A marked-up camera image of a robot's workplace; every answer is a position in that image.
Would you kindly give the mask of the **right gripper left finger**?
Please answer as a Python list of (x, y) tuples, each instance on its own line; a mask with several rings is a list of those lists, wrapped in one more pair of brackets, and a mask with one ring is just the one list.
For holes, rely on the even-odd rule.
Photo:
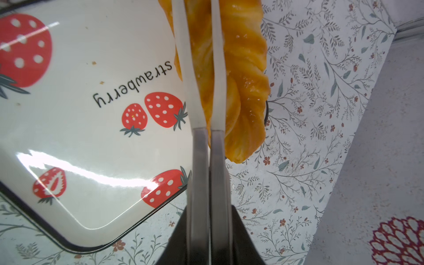
[(184, 209), (170, 240), (156, 265), (187, 264), (187, 210)]

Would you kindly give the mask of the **long twisted fake bread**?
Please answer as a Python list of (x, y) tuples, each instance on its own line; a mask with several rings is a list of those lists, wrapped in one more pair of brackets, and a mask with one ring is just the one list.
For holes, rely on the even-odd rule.
[[(220, 1), (226, 68), (225, 156), (243, 163), (264, 142), (265, 110), (270, 94), (266, 70), (267, 42), (260, 27), (261, 1)], [(214, 66), (210, 1), (185, 1), (194, 72), (202, 113), (210, 128)]]

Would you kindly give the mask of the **white plastic steel tongs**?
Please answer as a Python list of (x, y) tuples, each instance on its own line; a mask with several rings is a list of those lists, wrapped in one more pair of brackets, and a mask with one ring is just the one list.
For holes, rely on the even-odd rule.
[(193, 136), (192, 178), (187, 185), (187, 263), (231, 265), (233, 225), (225, 167), (227, 80), (219, 1), (211, 1), (214, 91), (206, 123), (192, 62), (184, 1), (172, 1), (173, 28)]

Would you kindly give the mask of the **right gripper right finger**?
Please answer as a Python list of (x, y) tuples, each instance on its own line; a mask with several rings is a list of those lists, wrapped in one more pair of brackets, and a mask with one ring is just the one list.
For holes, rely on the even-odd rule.
[(232, 205), (234, 265), (265, 265), (236, 208)]

